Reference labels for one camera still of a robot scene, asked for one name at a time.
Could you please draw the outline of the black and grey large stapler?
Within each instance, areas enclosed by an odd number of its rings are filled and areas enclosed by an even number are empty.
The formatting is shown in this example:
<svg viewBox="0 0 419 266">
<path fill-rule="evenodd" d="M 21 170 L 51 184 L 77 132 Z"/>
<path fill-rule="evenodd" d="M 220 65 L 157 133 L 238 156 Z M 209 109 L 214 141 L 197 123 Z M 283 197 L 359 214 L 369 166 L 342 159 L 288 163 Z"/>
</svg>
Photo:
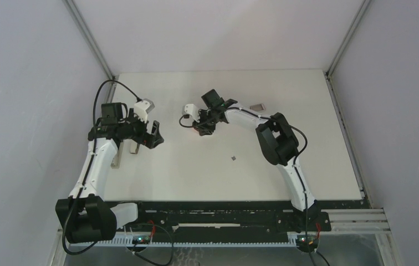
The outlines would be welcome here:
<svg viewBox="0 0 419 266">
<path fill-rule="evenodd" d="M 113 169 L 118 169 L 120 167 L 120 162 L 121 162 L 121 157 L 122 157 L 122 152 L 123 152 L 123 144 L 124 143 L 121 142 L 118 145 L 117 153 L 111 162 L 111 168 Z"/>
</svg>

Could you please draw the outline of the beige small stapler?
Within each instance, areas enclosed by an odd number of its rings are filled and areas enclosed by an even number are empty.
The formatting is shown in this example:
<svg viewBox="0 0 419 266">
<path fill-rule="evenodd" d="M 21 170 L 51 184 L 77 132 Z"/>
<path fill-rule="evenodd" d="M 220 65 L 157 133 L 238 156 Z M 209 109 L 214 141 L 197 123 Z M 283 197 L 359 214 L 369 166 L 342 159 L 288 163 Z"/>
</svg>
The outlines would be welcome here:
<svg viewBox="0 0 419 266">
<path fill-rule="evenodd" d="M 129 152 L 132 155 L 137 155 L 139 153 L 139 148 L 140 148 L 140 144 L 138 144 L 138 143 L 136 143 L 134 141 L 131 141 L 130 142 Z"/>
</svg>

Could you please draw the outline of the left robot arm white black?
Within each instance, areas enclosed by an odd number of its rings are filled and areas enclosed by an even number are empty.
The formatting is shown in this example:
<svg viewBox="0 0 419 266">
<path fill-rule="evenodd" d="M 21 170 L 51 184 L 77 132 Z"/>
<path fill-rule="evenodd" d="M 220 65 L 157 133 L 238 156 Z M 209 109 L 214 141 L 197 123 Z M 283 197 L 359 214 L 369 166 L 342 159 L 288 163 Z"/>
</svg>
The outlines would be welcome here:
<svg viewBox="0 0 419 266">
<path fill-rule="evenodd" d="M 143 230 L 148 217 L 135 203 L 110 207 L 104 200 L 105 185 L 113 160 L 125 140 L 153 149 L 164 142 L 159 122 L 154 121 L 148 132 L 148 115 L 154 103 L 142 99 L 127 112 L 124 103 L 102 104 L 102 116 L 88 134 L 88 152 L 80 176 L 66 199 L 55 205 L 64 239 L 71 244 L 112 240 L 116 231 L 128 225 Z"/>
</svg>

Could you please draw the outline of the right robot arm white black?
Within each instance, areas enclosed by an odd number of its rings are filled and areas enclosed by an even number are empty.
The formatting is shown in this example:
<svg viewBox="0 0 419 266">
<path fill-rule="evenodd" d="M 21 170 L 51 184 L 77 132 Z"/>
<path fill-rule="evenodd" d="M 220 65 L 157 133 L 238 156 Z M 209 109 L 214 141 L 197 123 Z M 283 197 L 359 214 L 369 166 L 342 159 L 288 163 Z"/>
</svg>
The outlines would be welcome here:
<svg viewBox="0 0 419 266">
<path fill-rule="evenodd" d="M 200 136 L 212 135 L 219 122 L 253 130 L 263 157 L 278 168 L 290 192 L 295 225 L 303 231 L 315 226 L 321 210 L 300 166 L 300 155 L 308 145 L 305 133 L 290 125 L 279 112 L 265 116 L 234 99 L 224 100 L 214 89 L 205 93 L 202 100 L 205 109 L 194 104 L 183 107 L 183 117 L 193 120 L 191 127 Z"/>
</svg>

